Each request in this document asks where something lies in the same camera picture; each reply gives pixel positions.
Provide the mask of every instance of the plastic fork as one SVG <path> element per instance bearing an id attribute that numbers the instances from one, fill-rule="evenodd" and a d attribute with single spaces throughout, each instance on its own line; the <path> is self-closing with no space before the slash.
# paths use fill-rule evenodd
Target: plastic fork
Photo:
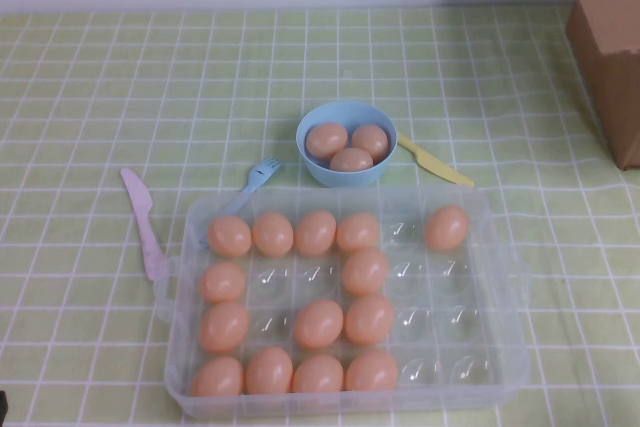
<path id="1" fill-rule="evenodd" d="M 247 200 L 249 200 L 249 194 L 260 188 L 260 186 L 269 180 L 283 165 L 282 161 L 275 157 L 263 160 L 257 164 L 249 171 L 249 180 L 245 188 L 240 191 L 236 199 L 224 208 L 222 215 L 233 215 L 238 212 Z"/>

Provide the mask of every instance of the plastic container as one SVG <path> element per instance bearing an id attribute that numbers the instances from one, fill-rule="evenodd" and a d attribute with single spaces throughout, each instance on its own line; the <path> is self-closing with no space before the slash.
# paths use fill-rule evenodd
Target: plastic container
<path id="1" fill-rule="evenodd" d="M 312 157 L 305 146 L 309 131 L 316 125 L 324 124 L 325 122 L 338 122 L 344 125 L 349 133 L 349 139 L 351 139 L 353 131 L 360 125 L 375 124 L 387 134 L 389 139 L 389 154 L 384 160 L 370 169 L 360 172 L 336 172 L 330 170 L 328 168 L 328 162 Z M 381 110 L 364 102 L 344 100 L 321 105 L 305 115 L 300 121 L 300 124 L 298 124 L 296 143 L 298 144 L 298 151 L 300 151 L 300 155 L 302 155 L 304 164 L 309 169 L 313 178 L 322 185 L 326 185 L 327 187 L 364 187 L 378 180 L 387 168 L 391 155 L 398 144 L 398 133 L 392 120 Z"/>
<path id="2" fill-rule="evenodd" d="M 395 323 L 378 347 L 396 359 L 399 383 L 385 392 L 337 394 L 241 395 L 227 398 L 188 396 L 198 368 L 211 357 L 198 343 L 207 306 L 198 282 L 215 254 L 199 242 L 207 224 L 232 195 L 195 202 L 188 214 L 175 301 L 166 299 L 167 280 L 157 284 L 158 314 L 171 318 L 165 382 L 171 396 L 191 416 L 234 420 L 270 415 L 412 411 L 487 407 L 511 398 L 527 381 L 530 357 L 518 307 L 526 297 L 526 274 L 508 249 L 497 243 L 488 204 L 476 190 L 449 187 L 369 189 L 295 189 L 258 191 L 238 215 L 251 223 L 277 210 L 295 225 L 316 209 L 328 209 L 338 221 L 359 211 L 381 223 L 381 248 L 390 261 L 384 293 L 395 306 Z M 449 254 L 427 252 L 425 219 L 447 204 L 461 205 L 471 220 L 467 240 Z M 250 330 L 235 355 L 246 366 L 261 347 L 280 345 L 294 366 L 308 352 L 292 339 L 296 313 L 309 302 L 351 302 L 340 281 L 343 259 L 337 253 L 316 259 L 295 252 L 268 259 L 252 251 L 240 259 L 247 268 L 244 302 Z M 328 348 L 345 368 L 362 351 L 345 340 Z"/>

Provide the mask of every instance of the egg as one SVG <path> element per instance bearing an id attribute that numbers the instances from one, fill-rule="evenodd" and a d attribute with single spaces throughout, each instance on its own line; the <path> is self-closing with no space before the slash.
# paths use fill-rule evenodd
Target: egg
<path id="1" fill-rule="evenodd" d="M 438 209 L 427 221 L 424 241 L 430 249 L 447 252 L 458 247 L 469 232 L 469 216 L 457 205 Z"/>
<path id="2" fill-rule="evenodd" d="M 398 366 L 382 350 L 369 350 L 353 359 L 345 375 L 345 389 L 392 390 L 398 383 Z"/>
<path id="3" fill-rule="evenodd" d="M 344 326 L 347 338 L 356 345 L 382 342 L 393 325 L 393 304 L 380 294 L 367 294 L 351 304 Z"/>
<path id="4" fill-rule="evenodd" d="M 191 396 L 240 395 L 243 385 L 242 364 L 233 357 L 217 357 L 203 365 L 193 378 Z"/>
<path id="5" fill-rule="evenodd" d="M 213 304 L 235 300 L 247 286 L 247 275 L 233 262 L 218 262 L 200 278 L 200 294 Z"/>
<path id="6" fill-rule="evenodd" d="M 380 240 L 380 224 L 368 212 L 358 212 L 338 224 L 336 241 L 343 252 L 374 247 Z"/>
<path id="7" fill-rule="evenodd" d="M 267 257 L 282 257 L 293 247 L 291 222 L 279 212 L 265 212 L 253 223 L 253 241 Z"/>
<path id="8" fill-rule="evenodd" d="M 322 349 L 342 331 L 344 314 L 333 300 L 316 300 L 304 307 L 293 327 L 296 341 L 306 349 Z"/>
<path id="9" fill-rule="evenodd" d="M 344 382 L 342 364 L 327 354 L 318 354 L 304 360 L 293 374 L 293 392 L 340 392 Z"/>
<path id="10" fill-rule="evenodd" d="M 215 253 L 225 257 L 240 257 L 251 248 L 251 230 L 235 215 L 213 219 L 207 229 L 207 242 Z"/>
<path id="11" fill-rule="evenodd" d="M 320 160 L 329 160 L 344 149 L 349 142 L 347 129 L 337 122 L 316 125 L 309 131 L 305 145 L 311 155 Z"/>
<path id="12" fill-rule="evenodd" d="M 389 274 L 389 259 L 375 247 L 351 254 L 342 269 L 342 285 L 351 295 L 365 295 L 382 288 Z"/>
<path id="13" fill-rule="evenodd" d="M 387 134 L 375 124 L 358 127 L 351 135 L 351 145 L 368 152 L 376 164 L 389 153 Z"/>
<path id="14" fill-rule="evenodd" d="M 355 147 L 341 150 L 329 164 L 329 168 L 337 172 L 359 172 L 370 167 L 373 167 L 373 159 L 369 152 Z"/>
<path id="15" fill-rule="evenodd" d="M 236 302 L 223 302 L 213 306 L 200 324 L 200 345 L 214 353 L 234 349 L 249 331 L 249 313 Z"/>
<path id="16" fill-rule="evenodd" d="M 280 347 L 266 347 L 249 361 L 246 386 L 249 394 L 286 394 L 291 387 L 293 363 Z"/>
<path id="17" fill-rule="evenodd" d="M 296 228 L 298 252 L 309 257 L 326 253 L 336 238 L 336 218 L 331 212 L 317 210 L 307 214 Z"/>

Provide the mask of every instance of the light blue bowl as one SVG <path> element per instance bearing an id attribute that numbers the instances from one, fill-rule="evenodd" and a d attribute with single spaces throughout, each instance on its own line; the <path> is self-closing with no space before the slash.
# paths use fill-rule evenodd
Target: light blue bowl
<path id="1" fill-rule="evenodd" d="M 326 122 L 338 122 L 344 125 L 349 133 L 349 139 L 351 139 L 353 131 L 362 124 L 377 125 L 387 133 L 390 146 L 389 154 L 384 160 L 370 169 L 361 170 L 360 172 L 329 170 L 329 162 L 316 159 L 307 151 L 305 146 L 309 131 L 316 125 Z M 389 159 L 391 159 L 393 151 L 396 150 L 398 133 L 389 116 L 381 110 L 364 102 L 343 100 L 321 105 L 305 115 L 300 124 L 298 124 L 296 143 L 309 172 L 321 184 L 327 187 L 363 187 L 378 180 L 387 168 Z"/>

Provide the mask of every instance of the cardboard box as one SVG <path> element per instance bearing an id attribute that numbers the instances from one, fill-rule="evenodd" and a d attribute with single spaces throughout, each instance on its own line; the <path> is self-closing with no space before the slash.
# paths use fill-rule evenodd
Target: cardboard box
<path id="1" fill-rule="evenodd" d="M 640 168 L 640 0 L 577 0 L 567 35 L 616 164 Z"/>

